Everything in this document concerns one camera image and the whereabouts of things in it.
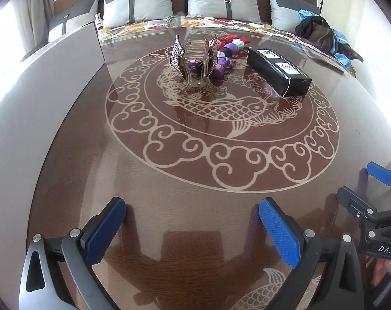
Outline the person's right hand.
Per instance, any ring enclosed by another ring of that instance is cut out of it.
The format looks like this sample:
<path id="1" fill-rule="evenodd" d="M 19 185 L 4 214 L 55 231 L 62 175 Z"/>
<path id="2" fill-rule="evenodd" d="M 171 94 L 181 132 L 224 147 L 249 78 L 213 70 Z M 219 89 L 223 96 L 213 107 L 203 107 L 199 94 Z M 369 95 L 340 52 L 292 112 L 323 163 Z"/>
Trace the person's right hand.
<path id="1" fill-rule="evenodd" d="M 375 261 L 371 284 L 377 286 L 384 277 L 385 272 L 391 274 L 391 260 L 378 258 Z"/>

